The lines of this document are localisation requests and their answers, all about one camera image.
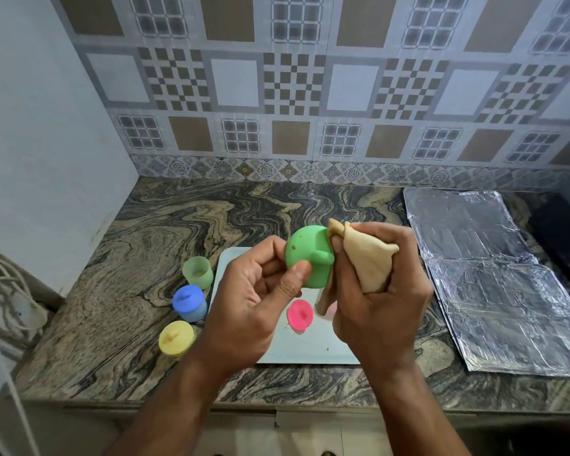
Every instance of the white tray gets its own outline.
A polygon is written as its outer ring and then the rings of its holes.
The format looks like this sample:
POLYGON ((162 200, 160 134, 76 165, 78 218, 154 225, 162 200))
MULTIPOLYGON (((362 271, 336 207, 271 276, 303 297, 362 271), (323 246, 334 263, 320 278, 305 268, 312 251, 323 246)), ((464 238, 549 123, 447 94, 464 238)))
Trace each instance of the white tray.
MULTIPOLYGON (((248 247, 232 247, 222 252, 211 295, 212 303, 228 263, 249 249, 248 247)), ((300 299, 307 300, 314 307, 320 295, 320 289, 303 288, 300 299)), ((258 363, 358 365, 359 361, 348 345, 334 334, 331 326, 332 318, 333 313, 328 312, 325 317, 322 317, 315 312, 311 326, 303 333, 297 334, 287 322, 287 309, 285 309, 276 324, 275 337, 258 363)))

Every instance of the green plastic mold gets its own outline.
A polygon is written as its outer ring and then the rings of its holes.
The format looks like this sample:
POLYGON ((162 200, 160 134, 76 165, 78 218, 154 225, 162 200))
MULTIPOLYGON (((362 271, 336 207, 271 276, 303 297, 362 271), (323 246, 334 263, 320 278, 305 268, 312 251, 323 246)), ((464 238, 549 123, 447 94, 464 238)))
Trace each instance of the green plastic mold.
POLYGON ((325 288, 329 271, 334 263, 334 253, 327 242, 327 227, 307 225, 289 238, 285 249, 287 267, 302 260, 312 264, 311 276, 304 287, 325 288))

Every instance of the marble countertop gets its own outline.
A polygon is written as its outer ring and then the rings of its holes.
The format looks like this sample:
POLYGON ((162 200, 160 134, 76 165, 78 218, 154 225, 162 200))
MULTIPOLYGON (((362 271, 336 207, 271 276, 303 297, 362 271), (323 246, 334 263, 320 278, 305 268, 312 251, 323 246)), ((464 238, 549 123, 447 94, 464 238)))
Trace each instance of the marble countertop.
MULTIPOLYGON (((503 198, 525 229, 544 194, 505 192, 503 198)), ((402 190, 396 187, 140 178, 21 368, 16 384, 22 398, 138 407, 174 366, 160 354, 157 339, 177 319, 169 305, 185 282, 184 260, 205 255, 215 268, 228 247, 252 246, 271 234, 288 237, 330 217, 407 224, 402 190)), ((524 236, 540 261, 553 267, 534 238, 526 231, 524 236)), ((570 414, 570 379, 469 373, 436 302, 419 329, 416 357, 448 412, 570 414)), ((216 406, 374 408, 377 403, 360 368, 279 365, 233 376, 216 406)))

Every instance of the foil-covered tray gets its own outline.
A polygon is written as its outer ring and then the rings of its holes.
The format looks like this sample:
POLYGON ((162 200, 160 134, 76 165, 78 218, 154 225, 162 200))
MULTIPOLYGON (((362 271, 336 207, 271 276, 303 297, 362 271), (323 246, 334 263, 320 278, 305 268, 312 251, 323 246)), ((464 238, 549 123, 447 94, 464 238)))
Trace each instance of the foil-covered tray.
POLYGON ((406 188, 407 215, 470 371, 570 376, 570 296, 494 191, 406 188))

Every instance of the backsplash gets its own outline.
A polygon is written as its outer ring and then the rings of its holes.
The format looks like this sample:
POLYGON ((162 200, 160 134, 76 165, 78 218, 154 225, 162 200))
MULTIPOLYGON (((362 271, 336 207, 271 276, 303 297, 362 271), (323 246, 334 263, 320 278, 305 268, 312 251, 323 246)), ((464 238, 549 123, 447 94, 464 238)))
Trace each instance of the backsplash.
POLYGON ((570 0, 53 0, 141 175, 570 184, 570 0))

